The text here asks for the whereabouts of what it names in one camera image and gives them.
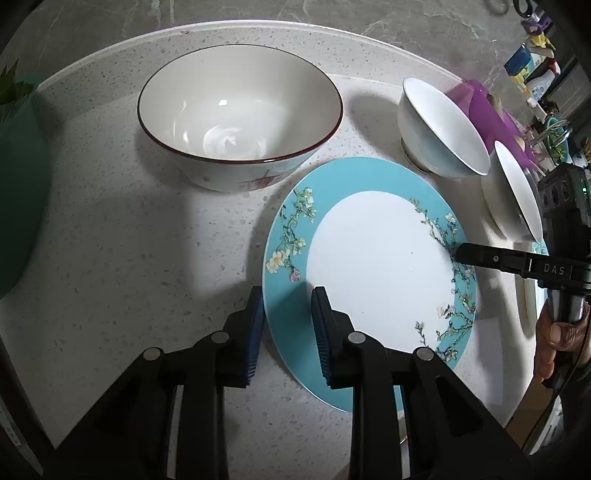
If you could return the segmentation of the person right hand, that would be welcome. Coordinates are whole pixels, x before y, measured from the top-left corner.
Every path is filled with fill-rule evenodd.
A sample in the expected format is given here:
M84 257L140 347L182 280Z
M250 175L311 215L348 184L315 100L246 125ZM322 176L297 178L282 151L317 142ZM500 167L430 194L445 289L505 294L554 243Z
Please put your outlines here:
M590 361L590 334L587 324L590 306L584 304L583 316L578 323L553 322L549 301L546 301L536 324L536 352L534 357L534 380L541 383L549 379L557 367L556 356L567 353L577 369Z

